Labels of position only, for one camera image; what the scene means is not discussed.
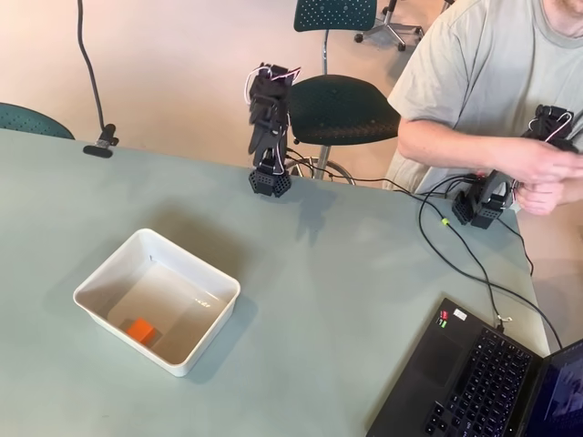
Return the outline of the person's right hand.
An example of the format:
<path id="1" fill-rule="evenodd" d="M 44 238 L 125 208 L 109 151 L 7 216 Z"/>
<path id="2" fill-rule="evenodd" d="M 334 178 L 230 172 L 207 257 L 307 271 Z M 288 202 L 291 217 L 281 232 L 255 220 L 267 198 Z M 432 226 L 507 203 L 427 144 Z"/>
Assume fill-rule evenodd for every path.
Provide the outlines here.
<path id="1" fill-rule="evenodd" d="M 581 155 L 532 139 L 517 141 L 518 163 L 508 173 L 520 182 L 536 184 L 582 177 Z"/>

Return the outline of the person's left hand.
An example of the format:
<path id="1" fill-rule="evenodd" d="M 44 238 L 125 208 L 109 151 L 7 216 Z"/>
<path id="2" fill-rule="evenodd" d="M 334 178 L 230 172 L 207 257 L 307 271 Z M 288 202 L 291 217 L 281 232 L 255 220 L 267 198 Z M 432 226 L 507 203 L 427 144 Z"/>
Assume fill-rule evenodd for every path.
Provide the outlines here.
<path id="1" fill-rule="evenodd" d="M 517 190 L 516 198 L 524 211 L 534 215 L 548 215 L 558 206 L 582 200 L 582 178 L 523 184 Z"/>

